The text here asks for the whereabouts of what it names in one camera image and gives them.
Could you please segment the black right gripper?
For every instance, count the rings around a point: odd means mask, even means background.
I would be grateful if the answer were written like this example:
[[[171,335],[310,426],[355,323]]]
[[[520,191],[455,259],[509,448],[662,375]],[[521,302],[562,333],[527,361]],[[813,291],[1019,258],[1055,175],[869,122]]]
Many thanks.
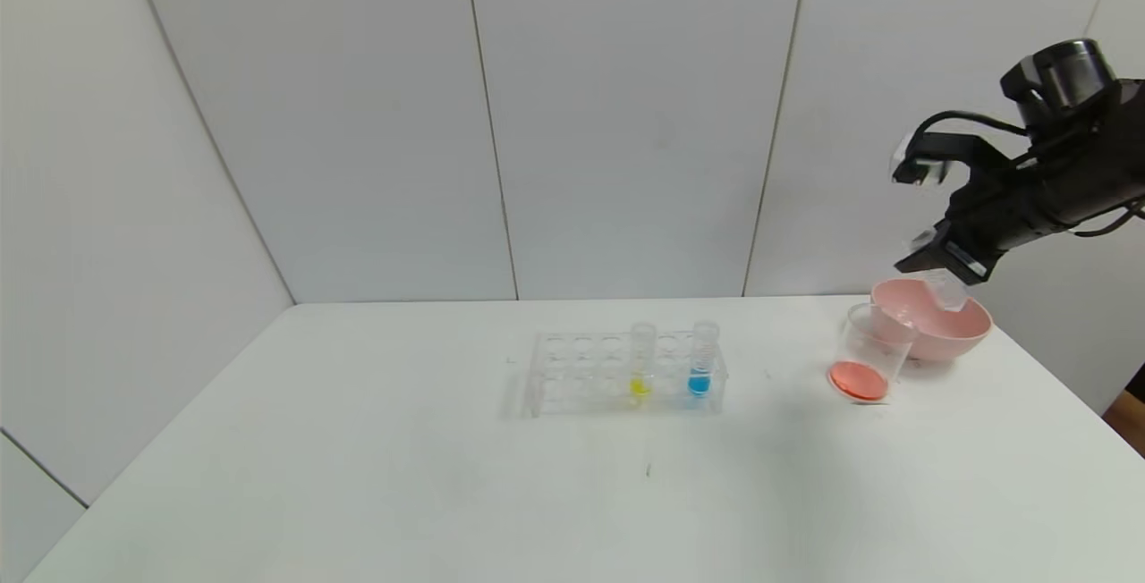
[[[1073,184],[1067,171],[972,171],[950,196],[939,237],[913,241],[911,252],[893,266],[901,274],[949,269],[970,285],[981,284],[1006,252],[1074,222],[1064,215]]]

